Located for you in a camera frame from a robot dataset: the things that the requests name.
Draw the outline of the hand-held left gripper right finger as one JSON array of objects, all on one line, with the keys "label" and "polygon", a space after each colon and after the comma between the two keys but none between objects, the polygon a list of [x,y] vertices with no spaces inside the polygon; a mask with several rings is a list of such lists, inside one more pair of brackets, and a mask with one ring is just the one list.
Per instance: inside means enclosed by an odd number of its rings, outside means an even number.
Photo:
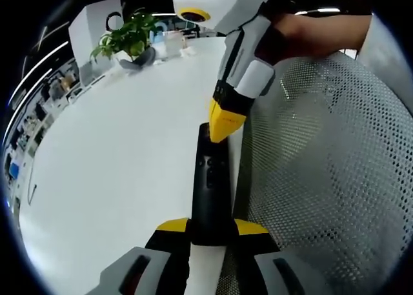
[{"label": "hand-held left gripper right finger", "polygon": [[236,219],[232,248],[241,294],[324,294],[325,278],[291,252],[282,252],[260,224]]}]

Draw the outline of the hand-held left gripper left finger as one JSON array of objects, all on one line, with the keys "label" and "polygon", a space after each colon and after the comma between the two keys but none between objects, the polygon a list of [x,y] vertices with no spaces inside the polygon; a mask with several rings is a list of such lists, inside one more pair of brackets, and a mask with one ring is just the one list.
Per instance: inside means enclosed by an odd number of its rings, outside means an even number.
[{"label": "hand-held left gripper left finger", "polygon": [[184,294],[190,267],[188,218],[160,224],[144,247],[134,247],[100,273],[89,294]]}]

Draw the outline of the person's right hand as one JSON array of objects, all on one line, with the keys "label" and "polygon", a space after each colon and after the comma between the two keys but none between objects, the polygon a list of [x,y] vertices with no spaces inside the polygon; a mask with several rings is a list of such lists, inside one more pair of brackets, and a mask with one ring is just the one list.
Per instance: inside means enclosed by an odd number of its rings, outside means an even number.
[{"label": "person's right hand", "polygon": [[285,59],[309,56],[307,24],[308,18],[302,15],[276,15],[255,49],[256,57],[274,66]]}]

